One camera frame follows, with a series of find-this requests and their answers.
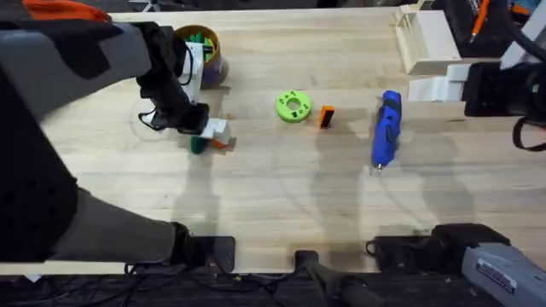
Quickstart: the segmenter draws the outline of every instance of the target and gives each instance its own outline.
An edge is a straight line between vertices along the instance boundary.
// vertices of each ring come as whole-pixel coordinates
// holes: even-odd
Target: orange block
[[[326,129],[330,126],[330,121],[334,116],[334,107],[322,106],[321,117],[318,119],[318,128]]]
[[[23,0],[23,5],[34,20],[110,21],[100,9],[68,0]]]

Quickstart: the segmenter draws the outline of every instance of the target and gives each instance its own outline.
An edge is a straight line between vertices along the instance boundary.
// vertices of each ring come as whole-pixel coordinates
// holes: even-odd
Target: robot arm
[[[155,105],[156,130],[199,135],[208,106],[178,83],[187,49],[171,27],[88,20],[0,23],[4,119],[0,167],[0,261],[47,259],[205,265],[215,243],[179,223],[150,220],[79,188],[36,119],[110,84],[136,78]],[[224,255],[233,268],[233,238]]]

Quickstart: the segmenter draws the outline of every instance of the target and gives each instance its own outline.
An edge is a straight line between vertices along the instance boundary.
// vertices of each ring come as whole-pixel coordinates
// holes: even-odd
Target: floor
[[[461,277],[386,274],[367,274],[359,277],[366,282],[370,291],[387,299],[385,307],[502,307],[488,294]],[[0,283],[0,304],[83,306],[122,293],[134,285],[136,278],[139,277],[56,276],[46,277],[36,284],[23,280],[11,284]],[[216,279],[208,275],[191,277],[181,275],[175,281],[172,277],[150,276],[138,286],[138,292],[123,293],[100,306],[321,307],[323,302],[313,282],[303,274],[279,283],[275,298],[262,288],[249,293],[239,293],[244,289],[252,290],[255,284],[235,281],[233,275],[219,276]],[[212,291],[206,287],[213,287],[216,290]]]

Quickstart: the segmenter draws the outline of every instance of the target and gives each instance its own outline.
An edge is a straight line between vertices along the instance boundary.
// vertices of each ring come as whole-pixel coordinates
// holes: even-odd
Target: label
[[[501,270],[494,267],[493,265],[487,263],[482,258],[478,258],[476,263],[476,270],[481,274],[485,275],[487,278],[494,281],[501,288],[506,290],[510,294],[514,294],[515,288],[518,283],[510,276],[504,274]]]

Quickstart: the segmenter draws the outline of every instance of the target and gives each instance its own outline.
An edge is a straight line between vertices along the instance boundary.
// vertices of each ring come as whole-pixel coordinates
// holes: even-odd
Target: small green object
[[[209,140],[207,139],[200,138],[198,136],[192,136],[189,141],[189,149],[194,154],[201,154],[205,151],[208,143]]]
[[[311,113],[311,100],[306,94],[289,90],[276,98],[276,113],[288,123],[299,123]]]

